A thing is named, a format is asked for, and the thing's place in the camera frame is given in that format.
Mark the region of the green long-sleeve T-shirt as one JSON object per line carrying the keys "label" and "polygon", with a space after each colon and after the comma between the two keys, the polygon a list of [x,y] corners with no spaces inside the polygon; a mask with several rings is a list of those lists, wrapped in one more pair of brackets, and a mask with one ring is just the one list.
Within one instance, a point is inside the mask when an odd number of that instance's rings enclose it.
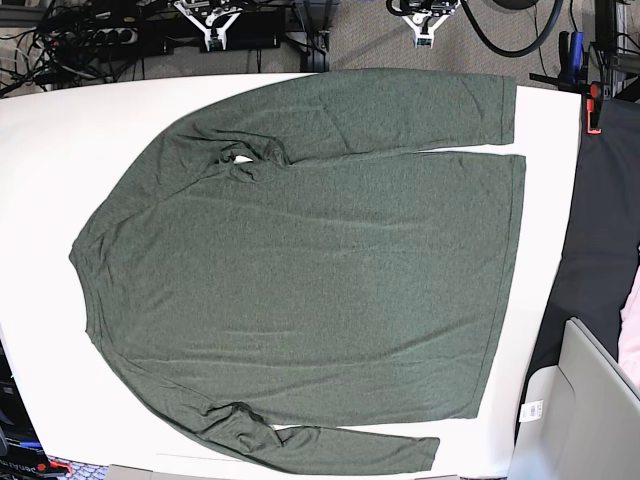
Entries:
{"label": "green long-sleeve T-shirt", "polygon": [[281,472],[427,471],[477,415],[515,266],[526,163],[512,78],[341,71],[162,131],[69,258],[86,332],[154,415]]}

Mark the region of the white barcode label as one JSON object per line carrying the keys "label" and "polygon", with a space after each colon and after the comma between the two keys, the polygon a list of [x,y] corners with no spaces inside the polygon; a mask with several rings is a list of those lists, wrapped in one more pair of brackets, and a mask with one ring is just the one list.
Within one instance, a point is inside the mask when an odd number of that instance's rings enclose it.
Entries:
{"label": "white barcode label", "polygon": [[520,423],[529,423],[540,420],[544,413],[544,401],[536,400],[521,405],[518,420]]}

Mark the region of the black power strip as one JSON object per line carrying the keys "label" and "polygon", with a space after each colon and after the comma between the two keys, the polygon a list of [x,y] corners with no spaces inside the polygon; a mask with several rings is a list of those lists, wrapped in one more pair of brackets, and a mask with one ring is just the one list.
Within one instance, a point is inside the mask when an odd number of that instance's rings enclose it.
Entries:
{"label": "black power strip", "polygon": [[99,28],[83,32],[80,38],[89,45],[123,46],[132,45],[139,39],[136,29],[124,27]]}

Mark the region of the red clamp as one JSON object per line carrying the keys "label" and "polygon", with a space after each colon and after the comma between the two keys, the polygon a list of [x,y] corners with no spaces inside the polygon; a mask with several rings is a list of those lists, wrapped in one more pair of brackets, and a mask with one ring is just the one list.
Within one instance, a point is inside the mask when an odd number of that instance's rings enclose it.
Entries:
{"label": "red clamp", "polygon": [[599,135],[601,133],[598,124],[600,112],[598,102],[602,100],[602,94],[603,90],[600,82],[592,82],[586,92],[586,132],[590,135]]}

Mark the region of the pink cloth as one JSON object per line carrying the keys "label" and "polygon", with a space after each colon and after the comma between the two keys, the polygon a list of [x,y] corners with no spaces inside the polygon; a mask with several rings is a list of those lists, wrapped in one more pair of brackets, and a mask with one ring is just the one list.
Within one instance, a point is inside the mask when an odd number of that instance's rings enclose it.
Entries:
{"label": "pink cloth", "polygon": [[621,332],[618,341],[618,364],[622,371],[640,385],[640,270],[637,270],[631,291],[620,311]]}

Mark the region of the grey plastic bin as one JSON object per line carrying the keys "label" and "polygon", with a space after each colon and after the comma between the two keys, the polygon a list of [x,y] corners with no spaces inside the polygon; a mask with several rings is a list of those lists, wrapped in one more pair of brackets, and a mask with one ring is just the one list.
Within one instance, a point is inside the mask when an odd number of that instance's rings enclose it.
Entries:
{"label": "grey plastic bin", "polygon": [[519,422],[510,479],[639,477],[639,390],[579,319],[565,324],[558,364],[530,378],[536,400],[544,413]]}

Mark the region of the black box with blue label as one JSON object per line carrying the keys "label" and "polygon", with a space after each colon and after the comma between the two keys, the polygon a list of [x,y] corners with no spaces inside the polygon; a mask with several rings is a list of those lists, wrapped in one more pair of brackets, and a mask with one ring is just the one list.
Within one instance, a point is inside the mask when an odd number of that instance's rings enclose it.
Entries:
{"label": "black box with blue label", "polygon": [[45,455],[1,350],[1,471],[21,479],[41,479],[39,465],[46,468]]}

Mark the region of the black aluminium frame post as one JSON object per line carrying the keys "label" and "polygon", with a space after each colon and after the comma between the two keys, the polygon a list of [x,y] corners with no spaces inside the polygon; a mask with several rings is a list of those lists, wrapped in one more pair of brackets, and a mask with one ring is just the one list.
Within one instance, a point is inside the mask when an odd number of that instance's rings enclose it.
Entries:
{"label": "black aluminium frame post", "polygon": [[329,34],[333,1],[295,1],[294,12],[302,28],[301,71],[325,73],[330,70]]}

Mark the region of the blue-handled tool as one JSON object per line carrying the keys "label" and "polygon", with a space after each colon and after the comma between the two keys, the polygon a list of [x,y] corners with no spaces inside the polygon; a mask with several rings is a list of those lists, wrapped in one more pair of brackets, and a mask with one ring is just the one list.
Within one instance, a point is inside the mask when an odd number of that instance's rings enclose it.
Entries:
{"label": "blue-handled tool", "polygon": [[574,31],[570,36],[568,71],[572,83],[579,82],[579,74],[583,60],[583,33]]}

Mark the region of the orange-handled tool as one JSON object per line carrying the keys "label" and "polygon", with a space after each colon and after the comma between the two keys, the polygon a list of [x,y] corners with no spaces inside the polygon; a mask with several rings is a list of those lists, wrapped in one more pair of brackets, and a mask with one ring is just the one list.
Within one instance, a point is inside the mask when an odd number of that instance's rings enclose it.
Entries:
{"label": "orange-handled tool", "polygon": [[71,475],[73,473],[72,466],[65,462],[59,462],[54,460],[47,460],[46,462],[39,462],[36,464],[36,473],[41,476],[53,475],[64,476]]}

